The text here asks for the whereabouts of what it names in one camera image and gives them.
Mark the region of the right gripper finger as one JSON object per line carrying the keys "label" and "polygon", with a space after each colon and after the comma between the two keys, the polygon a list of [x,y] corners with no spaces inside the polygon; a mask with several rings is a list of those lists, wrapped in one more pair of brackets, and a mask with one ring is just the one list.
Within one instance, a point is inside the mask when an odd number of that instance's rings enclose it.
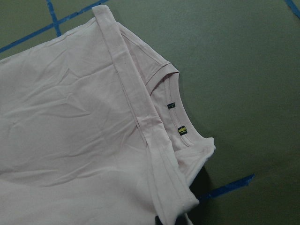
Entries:
{"label": "right gripper finger", "polygon": [[155,225],[163,225],[163,223],[161,222],[159,216],[155,216]]}

